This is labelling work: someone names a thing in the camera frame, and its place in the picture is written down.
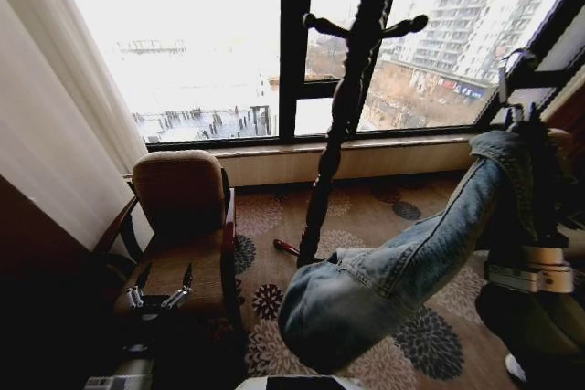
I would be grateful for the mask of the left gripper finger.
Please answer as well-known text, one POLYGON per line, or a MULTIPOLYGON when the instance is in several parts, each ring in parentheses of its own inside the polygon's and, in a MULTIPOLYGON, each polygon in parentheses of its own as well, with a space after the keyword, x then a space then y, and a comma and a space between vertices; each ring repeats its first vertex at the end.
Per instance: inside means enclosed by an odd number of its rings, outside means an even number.
POLYGON ((163 300, 161 306, 164 309, 177 309, 179 308, 187 299, 189 294, 192 291, 191 285, 193 280, 192 274, 192 264, 189 263, 186 267, 185 274, 183 276, 182 287, 171 294, 168 298, 163 300))
POLYGON ((134 285, 126 291, 126 298, 131 309, 142 308, 144 306, 144 286, 148 280, 151 268, 152 263, 147 263, 138 275, 134 285))

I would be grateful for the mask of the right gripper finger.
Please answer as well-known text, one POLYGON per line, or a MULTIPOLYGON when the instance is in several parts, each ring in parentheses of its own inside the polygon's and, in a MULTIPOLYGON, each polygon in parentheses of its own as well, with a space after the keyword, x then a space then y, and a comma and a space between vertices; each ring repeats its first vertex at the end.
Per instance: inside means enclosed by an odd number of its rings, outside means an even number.
POLYGON ((535 166, 544 171, 550 169, 556 150, 548 137, 548 127, 540 119, 541 112, 535 102, 529 107, 531 153, 535 166))
POLYGON ((532 128, 530 117, 523 106, 514 104, 511 108, 511 134, 517 156, 526 166, 531 164, 532 128))

